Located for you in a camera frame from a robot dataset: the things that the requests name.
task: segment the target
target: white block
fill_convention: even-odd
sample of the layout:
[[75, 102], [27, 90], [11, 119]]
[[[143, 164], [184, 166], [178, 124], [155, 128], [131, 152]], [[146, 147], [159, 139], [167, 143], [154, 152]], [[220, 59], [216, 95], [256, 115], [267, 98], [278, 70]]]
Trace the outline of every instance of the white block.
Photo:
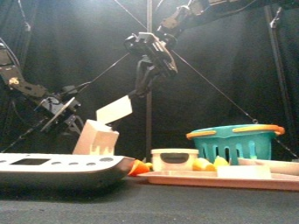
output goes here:
[[224, 179], [271, 179], [271, 171], [266, 165], [220, 165], [218, 175]]
[[115, 155], [117, 136], [105, 124], [87, 120], [72, 154]]

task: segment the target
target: black curtain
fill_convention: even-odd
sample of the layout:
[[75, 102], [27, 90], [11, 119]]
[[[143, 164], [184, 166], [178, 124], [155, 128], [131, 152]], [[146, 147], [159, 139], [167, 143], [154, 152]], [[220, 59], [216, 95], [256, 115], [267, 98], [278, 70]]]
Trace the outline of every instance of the black curtain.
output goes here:
[[[5, 0], [1, 3], [5, 14], [0, 14], [0, 23], [5, 26], [1, 26], [0, 36], [20, 56], [15, 43], [23, 42], [15, 38], [13, 31], [7, 31], [12, 29], [9, 18], [17, 24], [16, 30], [23, 31], [20, 37], [25, 39], [28, 35], [23, 18], [19, 21], [17, 17], [9, 16], [9, 13], [20, 16], [16, 2]], [[159, 2], [154, 1], [154, 31], [163, 18], [172, 15], [176, 6], [188, 1], [163, 1], [155, 10]], [[40, 0], [25, 1], [23, 7], [28, 20], [33, 18], [23, 75], [27, 81], [45, 86], [52, 92], [93, 80], [127, 54], [123, 42], [131, 33], [146, 32], [146, 0]], [[290, 139], [290, 131], [294, 135], [299, 133], [296, 20], [298, 9], [286, 10], [278, 30], [296, 132], [287, 128], [268, 22], [264, 9], [259, 8], [191, 28], [179, 37], [172, 52], [179, 74], [174, 79], [163, 79], [154, 84], [152, 148], [194, 148], [192, 141], [186, 138], [192, 130], [252, 123], [255, 118], [259, 123], [286, 127], [282, 142], [298, 151]], [[125, 56], [77, 96], [81, 103], [79, 115], [84, 121], [96, 119], [96, 110], [133, 90], [139, 60], [132, 55]], [[7, 91], [3, 88], [1, 91], [3, 97]], [[8, 98], [1, 99], [3, 105], [8, 103]], [[121, 120], [117, 128], [116, 154], [143, 158], [146, 99], [133, 99], [132, 106], [133, 114]], [[13, 111], [9, 110], [9, 115], [8, 110], [1, 111], [5, 117], [15, 116]], [[8, 133], [1, 132], [1, 147], [27, 129], [20, 121], [7, 125], [1, 116], [1, 130]], [[9, 151], [69, 153], [76, 139], [73, 133], [45, 135], [37, 132]], [[287, 160], [291, 157], [286, 149], [274, 143], [272, 158]]]

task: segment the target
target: yellow object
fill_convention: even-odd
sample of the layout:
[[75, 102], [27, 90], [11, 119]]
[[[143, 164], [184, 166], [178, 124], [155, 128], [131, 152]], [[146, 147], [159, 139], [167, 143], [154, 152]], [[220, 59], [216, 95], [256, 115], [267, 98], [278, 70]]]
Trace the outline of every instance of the yellow object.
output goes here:
[[214, 161], [214, 166], [218, 167], [220, 165], [230, 165], [230, 162], [227, 161], [227, 159], [224, 157], [216, 156], [215, 161]]
[[152, 163], [146, 163], [146, 166], [147, 166], [150, 169], [154, 169], [154, 164], [152, 164]]
[[203, 157], [198, 157], [192, 162], [192, 170], [199, 172], [215, 172], [215, 165]]

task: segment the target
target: plastic basket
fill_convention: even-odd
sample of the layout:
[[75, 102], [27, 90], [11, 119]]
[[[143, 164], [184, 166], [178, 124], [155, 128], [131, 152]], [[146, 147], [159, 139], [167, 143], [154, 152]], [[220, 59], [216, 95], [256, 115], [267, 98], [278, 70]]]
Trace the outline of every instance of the plastic basket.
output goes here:
[[198, 129], [187, 134], [194, 140], [199, 156], [214, 162], [216, 156], [230, 160], [232, 165], [239, 158], [271, 159], [271, 140], [286, 133], [276, 125], [243, 124]]

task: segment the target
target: tray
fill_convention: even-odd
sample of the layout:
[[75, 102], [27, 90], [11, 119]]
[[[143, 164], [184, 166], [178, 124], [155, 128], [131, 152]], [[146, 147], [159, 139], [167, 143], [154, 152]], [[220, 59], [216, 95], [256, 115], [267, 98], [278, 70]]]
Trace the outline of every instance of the tray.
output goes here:
[[299, 177], [272, 173], [271, 179], [219, 178], [214, 171], [152, 171], [138, 175], [159, 185], [211, 186], [299, 191]]

